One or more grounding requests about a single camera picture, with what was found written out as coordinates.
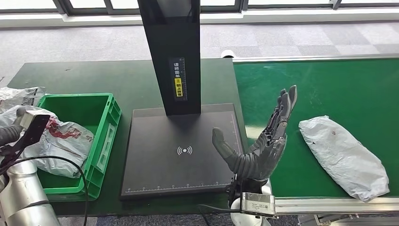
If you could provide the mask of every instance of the crate handle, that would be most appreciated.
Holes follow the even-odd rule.
[[[113,138],[114,133],[115,133],[115,126],[109,124],[107,136],[105,137],[105,142],[103,145],[103,149],[101,150],[101,154],[100,154],[100,157],[98,158],[98,162],[97,162],[97,167],[101,170],[102,173],[104,173],[105,164],[109,157],[108,154],[111,151],[111,146],[112,146],[111,143],[112,143],[112,138]]]

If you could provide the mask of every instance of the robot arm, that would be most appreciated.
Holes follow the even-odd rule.
[[[277,98],[277,106],[266,128],[250,147],[252,152],[238,154],[224,140],[219,128],[213,129],[212,143],[238,178],[266,181],[279,162],[287,142],[286,128],[297,98],[296,85]]]
[[[30,161],[13,165],[25,147],[39,141],[49,115],[34,115],[23,107],[16,115],[12,125],[0,128],[0,155],[4,156],[0,164],[0,171],[4,172],[0,175],[1,219],[7,226],[59,226],[36,174],[36,166]]]

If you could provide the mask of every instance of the white plastic bag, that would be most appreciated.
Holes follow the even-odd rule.
[[[12,124],[16,119],[16,110],[19,107],[21,106],[12,107],[0,115],[0,127]],[[90,152],[93,133],[74,122],[61,122],[54,113],[45,109],[34,106],[25,106],[25,108],[33,114],[49,114],[50,119],[40,141],[27,146],[21,157],[55,155],[72,160],[78,166],[82,166]],[[79,170],[66,161],[59,159],[35,159],[32,161],[39,169],[46,172],[69,178],[79,177]]]
[[[0,114],[16,105],[37,106],[39,100],[45,94],[44,87],[27,89],[0,88]]]
[[[299,122],[299,130],[324,170],[350,196],[368,202],[389,192],[381,161],[328,116]]]

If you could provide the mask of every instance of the floor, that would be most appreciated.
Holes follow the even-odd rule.
[[[150,59],[142,26],[11,29],[0,31],[0,87],[27,62]],[[399,23],[313,25],[203,25],[201,57],[341,56],[399,54]],[[228,214],[209,216],[212,225],[231,226]],[[80,225],[81,218],[61,218]],[[295,216],[272,220],[296,225]],[[89,226],[205,225],[200,215],[91,218]]]

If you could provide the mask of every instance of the yellow label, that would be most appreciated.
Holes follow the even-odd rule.
[[[182,79],[175,78],[175,88],[176,88],[176,96],[182,97],[183,96],[183,87],[182,87]]]

